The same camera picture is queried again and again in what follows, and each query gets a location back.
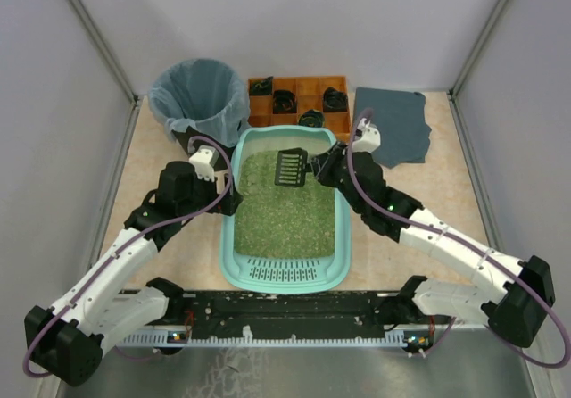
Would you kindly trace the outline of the orange compartment tray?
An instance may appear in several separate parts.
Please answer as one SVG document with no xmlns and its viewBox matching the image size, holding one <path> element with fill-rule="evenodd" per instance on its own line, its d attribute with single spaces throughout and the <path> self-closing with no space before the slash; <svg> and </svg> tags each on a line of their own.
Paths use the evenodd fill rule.
<svg viewBox="0 0 571 398">
<path fill-rule="evenodd" d="M 247 86 L 250 125 L 294 125 L 304 113 L 315 111 L 324 115 L 324 128 L 340 140 L 348 139 L 352 114 L 345 76 L 254 77 Z"/>
</svg>

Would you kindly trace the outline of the black trash bin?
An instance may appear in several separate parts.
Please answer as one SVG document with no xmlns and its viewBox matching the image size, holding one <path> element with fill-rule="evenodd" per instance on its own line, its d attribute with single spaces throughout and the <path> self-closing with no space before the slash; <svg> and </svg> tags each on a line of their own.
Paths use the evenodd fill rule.
<svg viewBox="0 0 571 398">
<path fill-rule="evenodd" d="M 200 144 L 203 144 L 202 140 L 196 140 L 197 137 L 208 137 L 209 139 L 213 140 L 213 137 L 203 134 L 195 130 L 191 126 L 187 126 L 186 129 L 183 131 L 172 130 L 171 133 L 188 155 L 191 154 L 191 150 L 193 148 L 196 148 Z M 234 145 L 233 146 L 223 145 L 219 141 L 217 141 L 217 144 L 228 155 L 228 158 L 231 159 L 236 147 Z"/>
</svg>

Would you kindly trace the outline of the blue-grey folded cloth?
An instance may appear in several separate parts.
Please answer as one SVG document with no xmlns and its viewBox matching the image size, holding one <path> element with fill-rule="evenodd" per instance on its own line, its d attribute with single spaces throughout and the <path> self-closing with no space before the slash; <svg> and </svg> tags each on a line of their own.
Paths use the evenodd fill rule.
<svg viewBox="0 0 571 398">
<path fill-rule="evenodd" d="M 426 161 L 432 129 L 426 123 L 425 106 L 426 97 L 419 92 L 356 88 L 353 121 L 371 108 L 371 121 L 380 131 L 381 145 L 372 153 L 375 162 L 393 169 Z"/>
</svg>

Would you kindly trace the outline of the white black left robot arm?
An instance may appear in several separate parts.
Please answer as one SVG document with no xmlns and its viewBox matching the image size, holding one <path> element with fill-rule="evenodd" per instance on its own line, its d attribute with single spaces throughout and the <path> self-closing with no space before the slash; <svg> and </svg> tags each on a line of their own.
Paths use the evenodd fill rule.
<svg viewBox="0 0 571 398">
<path fill-rule="evenodd" d="M 155 321 L 176 321 L 184 291 L 167 279 L 150 280 L 125 301 L 116 298 L 189 221 L 205 213 L 229 216 L 239 203 L 230 168 L 218 177 L 207 161 L 169 162 L 85 276 L 48 308 L 36 305 L 26 314 L 24 374 L 80 386 L 128 335 Z"/>
</svg>

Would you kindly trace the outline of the green litter clump disc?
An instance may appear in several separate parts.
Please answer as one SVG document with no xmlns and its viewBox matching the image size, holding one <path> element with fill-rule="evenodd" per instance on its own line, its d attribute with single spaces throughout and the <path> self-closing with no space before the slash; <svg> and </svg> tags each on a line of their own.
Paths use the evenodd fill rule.
<svg viewBox="0 0 571 398">
<path fill-rule="evenodd" d="M 250 189 L 258 187 L 261 183 L 261 176 L 258 173 L 248 173 L 243 176 L 243 179 L 243 186 Z"/>
</svg>

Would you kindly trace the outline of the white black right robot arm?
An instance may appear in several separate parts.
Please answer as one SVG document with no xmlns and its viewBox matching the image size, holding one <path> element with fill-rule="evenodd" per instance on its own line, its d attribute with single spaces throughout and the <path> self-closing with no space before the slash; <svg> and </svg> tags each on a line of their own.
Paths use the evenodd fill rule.
<svg viewBox="0 0 571 398">
<path fill-rule="evenodd" d="M 374 233 L 416 249 L 468 280 L 460 286 L 412 278 L 402 292 L 425 315 L 445 315 L 486 325 L 519 348 L 533 343 L 552 314 L 550 265 L 502 253 L 439 220 L 419 200 L 386 184 L 368 152 L 337 143 L 310 159 L 303 171 L 340 192 Z"/>
</svg>

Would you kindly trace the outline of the black litter scoop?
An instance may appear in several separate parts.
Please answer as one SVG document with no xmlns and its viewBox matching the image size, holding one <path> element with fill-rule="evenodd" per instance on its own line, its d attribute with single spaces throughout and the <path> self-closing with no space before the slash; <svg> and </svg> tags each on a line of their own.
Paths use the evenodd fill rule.
<svg viewBox="0 0 571 398">
<path fill-rule="evenodd" d="M 311 166 L 305 150 L 302 148 L 280 150 L 277 152 L 274 184 L 278 187 L 303 187 L 308 171 L 311 171 Z"/>
</svg>

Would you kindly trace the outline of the green cat litter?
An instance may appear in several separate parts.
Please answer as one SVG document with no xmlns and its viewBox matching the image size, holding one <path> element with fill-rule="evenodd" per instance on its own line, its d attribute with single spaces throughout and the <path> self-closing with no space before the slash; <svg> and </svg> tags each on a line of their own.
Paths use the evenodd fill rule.
<svg viewBox="0 0 571 398">
<path fill-rule="evenodd" d="M 272 259 L 322 258 L 335 251 L 335 190 L 308 175 L 303 187 L 274 184 L 277 152 L 256 153 L 240 168 L 234 249 Z M 243 186 L 243 176 L 258 173 L 261 183 Z"/>
</svg>

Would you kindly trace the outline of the blue plastic bin liner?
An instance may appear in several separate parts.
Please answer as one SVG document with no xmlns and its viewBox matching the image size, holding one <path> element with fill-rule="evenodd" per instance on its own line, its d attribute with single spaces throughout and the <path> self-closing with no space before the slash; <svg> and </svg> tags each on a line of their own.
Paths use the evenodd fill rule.
<svg viewBox="0 0 571 398">
<path fill-rule="evenodd" d="M 213 59 L 170 66 L 151 86 L 148 104 L 171 139 L 191 128 L 233 147 L 249 128 L 246 83 L 230 66 Z"/>
</svg>

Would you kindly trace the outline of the teal plastic litter box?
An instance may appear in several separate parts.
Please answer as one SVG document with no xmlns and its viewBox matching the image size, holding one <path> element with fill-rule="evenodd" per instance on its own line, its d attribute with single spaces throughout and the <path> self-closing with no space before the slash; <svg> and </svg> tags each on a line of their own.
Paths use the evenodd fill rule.
<svg viewBox="0 0 571 398">
<path fill-rule="evenodd" d="M 240 168 L 250 156 L 267 151 L 302 148 L 310 156 L 326 152 L 336 141 L 324 128 L 295 125 L 251 128 L 243 133 L 232 157 L 238 191 Z M 272 259 L 237 253 L 235 215 L 222 221 L 219 265 L 224 278 L 243 290 L 270 294 L 310 294 L 339 285 L 351 266 L 350 207 L 335 190 L 335 251 L 322 258 Z"/>
</svg>

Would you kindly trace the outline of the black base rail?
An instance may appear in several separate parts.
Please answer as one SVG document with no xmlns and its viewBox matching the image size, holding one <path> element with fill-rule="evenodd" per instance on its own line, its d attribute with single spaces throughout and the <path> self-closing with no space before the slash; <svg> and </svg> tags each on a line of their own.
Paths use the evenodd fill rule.
<svg viewBox="0 0 571 398">
<path fill-rule="evenodd" d="M 326 340 L 382 338 L 392 328 L 428 322 L 427 315 L 396 293 L 188 291 L 176 312 L 150 324 L 189 327 L 193 339 L 238 338 L 248 327 L 254 339 Z"/>
</svg>

